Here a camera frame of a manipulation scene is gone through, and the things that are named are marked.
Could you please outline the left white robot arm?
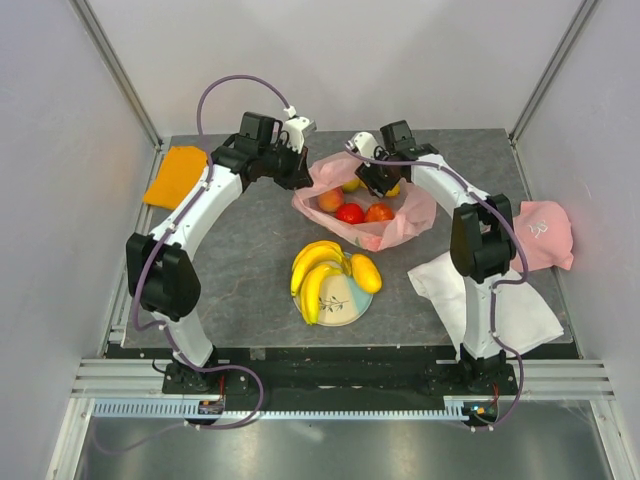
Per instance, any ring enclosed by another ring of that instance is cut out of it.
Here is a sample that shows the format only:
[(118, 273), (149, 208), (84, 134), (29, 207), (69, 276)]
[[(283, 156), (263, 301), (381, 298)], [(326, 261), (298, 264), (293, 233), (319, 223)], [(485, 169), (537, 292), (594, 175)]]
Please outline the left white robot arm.
[(292, 115), (286, 121), (247, 112), (240, 129), (216, 147), (195, 186), (149, 234), (126, 242), (126, 271), (132, 296), (131, 322), (138, 331), (164, 332), (173, 355), (185, 366), (185, 382), (208, 393), (219, 382), (211, 363), (214, 346), (196, 311), (201, 283), (193, 259), (221, 214), (251, 183), (266, 177), (285, 190), (311, 186), (306, 138), (313, 120)]

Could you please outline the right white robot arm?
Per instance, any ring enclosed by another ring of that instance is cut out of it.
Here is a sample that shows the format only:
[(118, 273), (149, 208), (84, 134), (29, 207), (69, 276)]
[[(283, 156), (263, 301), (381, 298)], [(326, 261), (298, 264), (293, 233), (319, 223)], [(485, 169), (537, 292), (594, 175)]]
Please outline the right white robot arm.
[(356, 176), (379, 198), (402, 179), (424, 190), (451, 218), (449, 253), (462, 276), (466, 294), (466, 327), (458, 381), (467, 392), (483, 392), (494, 381), (485, 360), (505, 355), (496, 341), (496, 308), (491, 295), (509, 271), (517, 253), (511, 203), (474, 187), (451, 167), (432, 145), (420, 144), (406, 121), (380, 129), (379, 143), (368, 132), (346, 142), (346, 151), (362, 161)]

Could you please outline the pink peach plastic bag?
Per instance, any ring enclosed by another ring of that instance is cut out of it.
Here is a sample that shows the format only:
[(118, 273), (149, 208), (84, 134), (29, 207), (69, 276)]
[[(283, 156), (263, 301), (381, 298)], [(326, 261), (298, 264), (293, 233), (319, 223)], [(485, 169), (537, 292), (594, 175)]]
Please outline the pink peach plastic bag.
[(345, 184), (356, 181), (359, 165), (345, 153), (315, 162), (310, 168), (314, 184), (294, 193), (293, 207), (347, 242), (371, 252), (398, 246), (433, 226), (435, 200), (404, 179), (391, 196), (382, 199), (362, 186), (344, 191)]

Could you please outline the yellow banana bunch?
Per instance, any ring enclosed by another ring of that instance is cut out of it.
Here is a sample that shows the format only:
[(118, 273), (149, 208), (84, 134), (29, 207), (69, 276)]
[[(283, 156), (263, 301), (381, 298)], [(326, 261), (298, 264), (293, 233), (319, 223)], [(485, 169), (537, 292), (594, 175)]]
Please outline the yellow banana bunch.
[(315, 325), (320, 312), (320, 293), (324, 281), (332, 276), (342, 275), (343, 270), (328, 263), (315, 266), (303, 280), (300, 291), (300, 306), (303, 318), (309, 325)]
[(339, 244), (326, 240), (312, 242), (304, 247), (294, 259), (290, 280), (292, 297), (299, 293), (303, 280), (311, 269), (322, 262), (333, 262), (347, 275), (352, 274), (350, 259)]

